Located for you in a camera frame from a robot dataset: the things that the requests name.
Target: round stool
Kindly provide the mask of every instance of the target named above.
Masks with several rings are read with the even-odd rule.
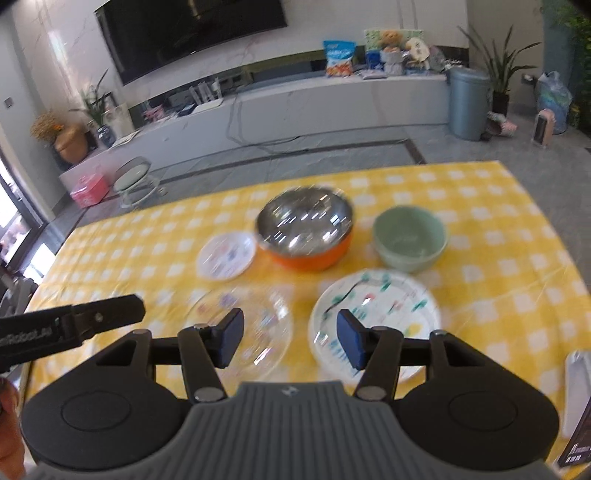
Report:
[[[113,189],[121,197],[121,208],[136,207],[157,190],[161,194],[165,193],[164,189],[159,189],[160,180],[150,175],[149,171],[150,162],[142,157],[131,160],[119,169],[119,176],[113,184]],[[148,189],[147,193],[142,198],[132,202],[129,194],[144,186]]]

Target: gray trash can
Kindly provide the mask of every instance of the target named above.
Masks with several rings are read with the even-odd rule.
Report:
[[[490,110],[491,79],[480,70],[452,68],[449,96],[449,128],[465,140],[480,140]]]

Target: blue vase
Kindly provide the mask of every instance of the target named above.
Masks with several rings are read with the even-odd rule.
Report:
[[[99,140],[103,143],[103,145],[107,148],[111,148],[115,143],[116,138],[109,128],[109,125],[103,125],[102,127],[99,127],[97,132],[99,134]]]

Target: box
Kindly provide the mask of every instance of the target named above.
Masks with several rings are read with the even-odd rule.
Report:
[[[109,186],[104,176],[93,173],[92,175],[83,176],[74,190],[70,192],[70,196],[80,208],[86,208],[99,203],[105,198],[108,191]]]

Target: bowl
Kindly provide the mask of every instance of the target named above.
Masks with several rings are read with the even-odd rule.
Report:
[[[374,222],[374,245],[382,261],[412,273],[431,267],[447,246],[442,222],[428,210],[413,205],[391,208]]]
[[[256,218],[259,245],[295,270],[325,270],[349,249],[353,207],[340,190],[298,187],[272,199]]]

